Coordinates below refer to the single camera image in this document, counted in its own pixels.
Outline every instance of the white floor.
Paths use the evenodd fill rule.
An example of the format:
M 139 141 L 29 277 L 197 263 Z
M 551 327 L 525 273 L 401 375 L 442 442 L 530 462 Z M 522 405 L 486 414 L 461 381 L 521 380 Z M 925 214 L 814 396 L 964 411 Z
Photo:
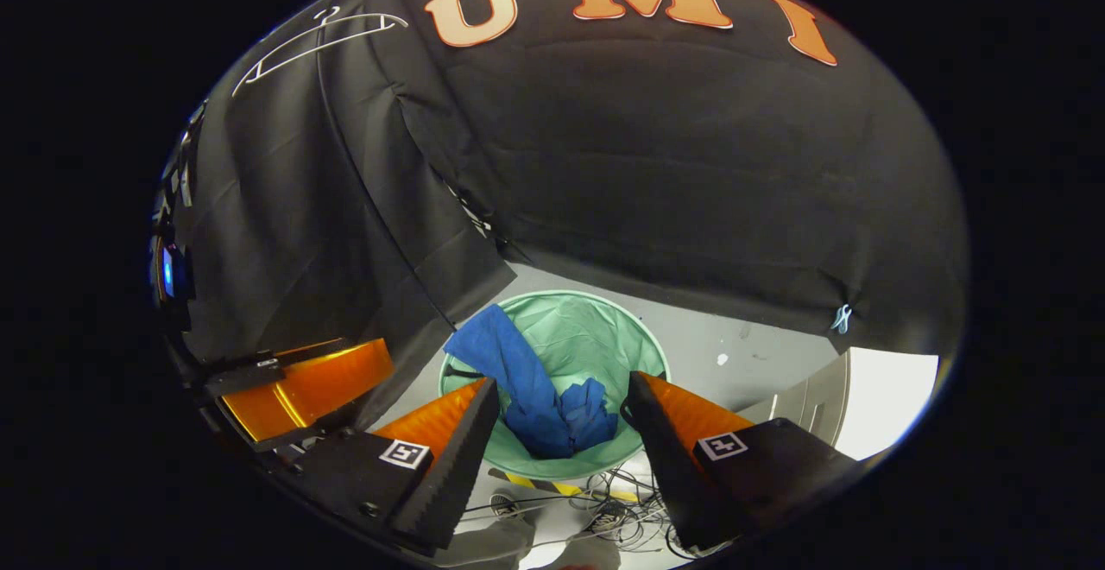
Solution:
M 513 263 L 511 267 L 518 278 L 488 305 L 529 291 L 572 289 L 600 295 L 638 315 L 655 335 L 671 366 L 670 381 L 732 411 L 745 409 L 779 390 L 794 386 L 836 358 L 836 352 L 828 338 L 817 335 L 782 330 L 778 327 L 718 315 L 699 314 L 697 310 L 678 309 L 558 277 L 523 264 Z M 413 411 L 419 405 L 435 400 L 439 397 L 438 374 L 442 361 L 444 353 L 439 350 L 407 392 L 387 413 L 383 413 L 369 432 Z M 487 475 L 490 468 L 491 465 L 487 463 L 482 464 L 481 475 L 473 486 L 469 507 L 487 504 L 492 493 L 498 489 L 508 490 L 516 498 L 549 496 L 548 493 L 516 486 L 490 476 Z M 628 461 L 622 468 L 643 482 L 650 479 L 651 468 L 644 452 Z M 569 483 L 583 485 L 582 481 Z M 620 483 L 615 487 L 622 486 L 625 490 L 632 488 L 628 483 Z M 562 540 L 579 531 L 588 520 L 586 511 L 572 509 L 565 500 L 544 503 L 549 505 L 532 513 L 537 525 L 537 536 L 534 540 L 536 543 Z M 481 529 L 494 520 L 490 510 L 471 514 L 472 516 L 466 516 L 465 520 L 459 524 L 457 532 Z M 645 537 L 651 535 L 650 527 Z M 622 553 L 622 567 L 629 570 L 663 570 L 683 563 L 684 560 L 667 550 L 663 537 L 663 534 L 659 534 L 649 545 L 642 547 L 642 550 L 660 550 Z M 562 543 L 537 547 L 522 560 L 519 570 L 549 563 L 562 550 Z

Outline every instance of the person's leg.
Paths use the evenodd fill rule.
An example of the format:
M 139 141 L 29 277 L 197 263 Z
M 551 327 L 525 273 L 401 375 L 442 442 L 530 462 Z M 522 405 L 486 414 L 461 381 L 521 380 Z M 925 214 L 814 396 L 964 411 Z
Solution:
M 568 540 L 560 557 L 539 570 L 560 570 L 569 566 L 592 567 L 594 570 L 618 570 L 621 553 L 618 545 L 594 536 L 591 531 L 580 531 Z
M 623 522 L 625 515 L 621 511 L 602 511 L 596 515 L 582 531 L 568 538 L 568 546 L 564 548 L 560 557 L 539 570 L 560 570 L 565 567 L 618 570 L 621 566 L 621 551 L 618 550 L 618 545 L 602 539 L 598 534 L 620 529 Z
M 492 497 L 495 500 L 509 499 L 505 495 L 496 494 Z M 518 561 L 529 555 L 529 547 L 534 545 L 534 534 L 536 529 L 533 524 L 526 520 L 526 515 L 514 515 L 518 510 L 517 504 L 504 504 L 495 508 L 495 514 L 501 518 L 484 529 L 466 531 L 453 536 L 453 541 L 449 548 L 438 551 L 431 563 L 438 566 L 456 566 L 464 570 L 517 570 Z M 487 561 L 465 563 L 474 559 L 486 559 L 496 557 Z

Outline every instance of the black cable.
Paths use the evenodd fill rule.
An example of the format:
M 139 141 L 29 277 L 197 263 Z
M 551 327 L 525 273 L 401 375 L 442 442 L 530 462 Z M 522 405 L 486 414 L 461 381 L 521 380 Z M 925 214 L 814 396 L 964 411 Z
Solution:
M 501 505 L 509 505 L 512 503 L 547 502 L 549 499 L 575 499 L 577 496 L 579 496 L 579 495 L 557 495 L 555 497 L 535 497 L 535 498 L 532 498 L 532 499 L 514 499 L 513 502 L 503 502 L 503 503 L 499 503 L 499 504 L 486 504 L 486 505 L 482 505 L 482 506 L 478 506 L 478 507 L 470 507 L 470 508 L 465 509 L 464 511 L 465 511 L 465 514 L 467 514 L 470 511 L 475 511 L 477 509 L 487 509 L 488 507 L 498 507 Z M 590 500 L 592 503 L 600 503 L 600 504 L 602 503 L 602 502 L 596 502 L 596 499 L 585 499 L 585 500 Z
M 667 550 L 672 551 L 672 555 L 678 557 L 680 559 L 691 559 L 692 561 L 698 559 L 697 557 L 687 557 L 686 555 L 680 553 L 680 551 L 675 550 L 675 547 L 672 546 L 672 529 L 674 528 L 675 525 L 667 527 L 667 534 L 664 535 L 664 542 L 667 545 Z
M 632 521 L 635 526 L 634 530 L 629 535 L 627 535 L 623 529 L 613 529 L 609 534 L 603 534 L 599 537 L 614 542 L 618 550 L 621 552 L 646 552 L 645 550 L 642 550 L 642 547 L 645 546 L 648 541 L 661 535 L 671 524 L 666 515 L 666 507 L 663 505 L 660 493 L 655 490 L 654 486 L 648 486 L 633 474 L 621 468 L 611 468 L 598 475 L 592 475 L 588 478 L 586 486 L 590 488 L 592 483 L 594 483 L 596 477 L 600 479 L 600 485 L 602 486 L 607 498 L 599 504 L 599 506 L 592 508 L 596 510 L 594 514 L 617 513 L 624 517 L 624 522 Z M 633 484 L 636 493 L 635 502 L 624 502 L 611 495 L 610 488 L 615 477 Z M 641 488 L 651 488 L 653 494 L 650 495 L 648 499 L 642 499 Z M 576 506 L 576 504 L 572 504 L 572 507 L 581 509 Z M 645 527 L 646 524 L 655 526 L 655 531 L 650 534 Z

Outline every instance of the orange plastic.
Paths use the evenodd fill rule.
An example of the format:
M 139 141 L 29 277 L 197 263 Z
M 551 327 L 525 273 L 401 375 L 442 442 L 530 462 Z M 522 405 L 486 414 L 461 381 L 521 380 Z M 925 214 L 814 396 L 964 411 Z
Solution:
M 276 355 L 296 352 L 288 350 Z M 222 400 L 254 441 L 308 428 L 325 413 L 364 395 L 394 366 L 382 338 L 284 369 L 284 380 L 224 395 Z
M 680 389 L 678 386 L 644 372 L 634 373 L 640 373 L 649 383 L 649 389 L 656 397 L 656 401 L 667 415 L 667 421 L 671 421 L 672 428 L 675 429 L 675 435 L 678 436 L 691 460 L 694 460 L 698 471 L 703 468 L 694 457 L 694 446 L 699 439 L 736 432 L 754 425 L 746 418 L 738 416 L 705 398 L 699 398 L 690 390 Z
M 476 391 L 487 379 L 482 378 L 471 384 L 462 386 L 451 393 L 431 401 L 427 405 L 398 418 L 373 432 L 377 436 L 392 441 L 407 441 L 427 445 L 433 451 L 433 460 L 445 451 L 445 445 L 453 437 L 453 432 L 461 423 L 461 418 L 469 410 L 469 404 L 476 397 Z

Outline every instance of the yellow and black tape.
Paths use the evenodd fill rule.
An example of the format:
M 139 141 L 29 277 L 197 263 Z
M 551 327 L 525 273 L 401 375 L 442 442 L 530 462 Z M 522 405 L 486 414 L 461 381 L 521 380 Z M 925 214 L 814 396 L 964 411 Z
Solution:
M 487 475 L 493 477 L 498 477 L 499 479 L 505 479 L 512 484 L 517 484 L 518 486 L 525 486 L 526 488 L 534 488 L 535 490 L 543 490 L 546 493 L 551 493 L 554 495 L 566 495 L 569 497 L 583 494 L 583 488 L 579 486 L 572 486 L 572 484 L 561 484 L 559 482 L 544 482 L 541 479 L 528 479 L 518 475 L 511 473 L 503 473 L 497 468 L 492 468 L 487 472 Z M 621 490 L 610 490 L 610 496 L 615 499 L 621 499 L 628 503 L 639 503 L 640 499 L 633 493 L 623 493 Z

